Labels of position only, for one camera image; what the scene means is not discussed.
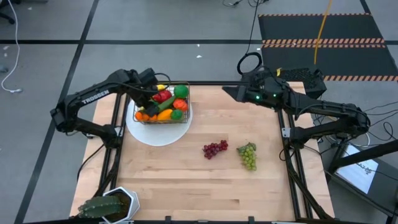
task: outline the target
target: red bell pepper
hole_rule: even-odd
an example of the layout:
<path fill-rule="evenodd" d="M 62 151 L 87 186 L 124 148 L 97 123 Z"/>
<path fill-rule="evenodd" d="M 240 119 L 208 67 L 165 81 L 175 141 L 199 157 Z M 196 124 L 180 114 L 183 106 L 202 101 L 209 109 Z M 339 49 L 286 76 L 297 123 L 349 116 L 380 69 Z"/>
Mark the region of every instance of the red bell pepper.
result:
<path fill-rule="evenodd" d="M 153 96 L 153 99 L 158 103 L 163 103 L 172 97 L 172 93 L 168 90 L 160 91 L 158 94 Z"/>

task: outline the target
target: green plant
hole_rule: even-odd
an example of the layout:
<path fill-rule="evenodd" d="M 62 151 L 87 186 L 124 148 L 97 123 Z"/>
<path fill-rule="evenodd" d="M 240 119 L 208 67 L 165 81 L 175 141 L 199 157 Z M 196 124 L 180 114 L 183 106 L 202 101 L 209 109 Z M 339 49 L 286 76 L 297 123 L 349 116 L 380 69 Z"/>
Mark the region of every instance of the green plant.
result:
<path fill-rule="evenodd" d="M 122 202 L 117 196 L 94 197 L 78 209 L 80 218 L 99 218 L 121 212 Z"/>

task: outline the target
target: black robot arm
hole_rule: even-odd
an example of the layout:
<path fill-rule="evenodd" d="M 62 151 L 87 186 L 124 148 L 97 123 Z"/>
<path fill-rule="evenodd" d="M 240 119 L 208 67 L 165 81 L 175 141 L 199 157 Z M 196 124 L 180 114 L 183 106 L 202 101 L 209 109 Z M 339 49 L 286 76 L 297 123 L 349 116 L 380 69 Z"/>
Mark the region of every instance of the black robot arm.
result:
<path fill-rule="evenodd" d="M 284 110 L 297 119 L 303 113 L 313 113 L 339 118 L 327 124 L 311 128 L 284 128 L 282 134 L 290 145 L 302 149 L 311 138 L 320 138 L 330 134 L 346 133 L 356 137 L 366 133 L 370 121 L 366 113 L 354 104 L 334 103 L 316 100 L 294 91 L 289 84 L 272 75 L 260 74 L 247 85 L 224 86 L 223 89 L 236 101 L 250 102 L 274 110 Z"/>
<path fill-rule="evenodd" d="M 157 93 L 157 79 L 153 69 L 148 68 L 138 74 L 135 70 L 119 69 L 98 84 L 78 93 L 68 95 L 51 110 L 51 117 L 58 131 L 69 133 L 81 131 L 99 136 L 106 147 L 116 147 L 118 134 L 110 124 L 103 126 L 78 117 L 81 107 L 88 105 L 112 93 L 127 93 L 137 106 L 143 106 L 150 116 L 156 114 L 157 107 L 150 101 L 151 96 Z"/>

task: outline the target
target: wire basket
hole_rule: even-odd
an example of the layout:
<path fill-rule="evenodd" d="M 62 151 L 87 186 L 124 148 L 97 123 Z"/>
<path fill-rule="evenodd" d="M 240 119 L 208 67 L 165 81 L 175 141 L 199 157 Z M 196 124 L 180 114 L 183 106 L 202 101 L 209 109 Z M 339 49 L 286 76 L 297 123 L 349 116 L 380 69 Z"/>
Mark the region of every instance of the wire basket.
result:
<path fill-rule="evenodd" d="M 166 89 L 168 91 L 170 91 L 172 93 L 172 95 L 174 96 L 174 87 L 177 85 L 185 85 L 186 87 L 188 87 L 188 96 L 185 99 L 185 101 L 187 102 L 188 105 L 188 110 L 183 111 L 183 115 L 181 119 L 178 120 L 173 120 L 173 119 L 168 119 L 168 120 L 162 120 L 162 121 L 138 121 L 136 119 L 136 113 L 138 112 L 138 107 L 136 105 L 134 105 L 134 111 L 133 111 L 133 116 L 132 116 L 132 120 L 135 122 L 140 122 L 141 124 L 178 124 L 178 123 L 187 123 L 189 116 L 190 116 L 190 110 L 191 110 L 191 89 L 190 89 L 190 85 L 188 82 L 159 82 L 158 84 L 163 84 L 163 85 L 168 85 L 170 84 L 170 86 Z"/>

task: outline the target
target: yellow cable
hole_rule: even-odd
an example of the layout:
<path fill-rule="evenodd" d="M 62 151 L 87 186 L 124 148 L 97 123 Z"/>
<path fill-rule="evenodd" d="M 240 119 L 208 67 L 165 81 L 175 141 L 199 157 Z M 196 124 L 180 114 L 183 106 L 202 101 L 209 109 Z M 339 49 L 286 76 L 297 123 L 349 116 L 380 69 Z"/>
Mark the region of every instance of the yellow cable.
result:
<path fill-rule="evenodd" d="M 315 55 L 313 56 L 313 64 L 314 65 L 317 64 L 318 44 L 319 44 L 319 40 L 320 40 L 321 35 L 322 35 L 323 26 L 325 25 L 326 17 L 329 14 L 329 9 L 330 9 L 330 6 L 331 6 L 331 2 L 332 2 L 332 0 L 329 0 L 329 5 L 328 5 L 328 8 L 326 9 L 325 14 L 323 15 L 321 29 L 319 30 L 319 33 L 318 33 L 317 45 L 315 46 Z"/>

